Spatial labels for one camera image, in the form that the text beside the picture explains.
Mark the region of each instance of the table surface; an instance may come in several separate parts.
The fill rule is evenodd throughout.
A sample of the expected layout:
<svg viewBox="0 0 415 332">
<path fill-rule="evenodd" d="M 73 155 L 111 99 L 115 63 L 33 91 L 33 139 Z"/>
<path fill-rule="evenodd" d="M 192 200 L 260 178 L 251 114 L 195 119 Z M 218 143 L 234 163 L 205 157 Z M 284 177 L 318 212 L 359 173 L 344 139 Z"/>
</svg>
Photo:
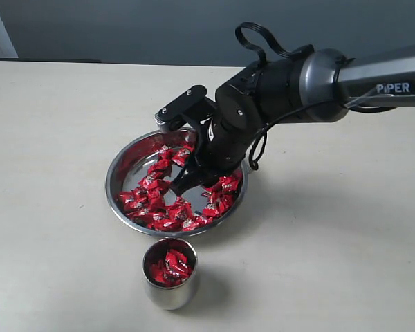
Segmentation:
<svg viewBox="0 0 415 332">
<path fill-rule="evenodd" d="M 113 157 L 238 68 L 0 62 L 0 331 L 415 331 L 415 109 L 274 127 L 241 207 L 156 308 L 154 238 L 104 195 Z"/>
</svg>

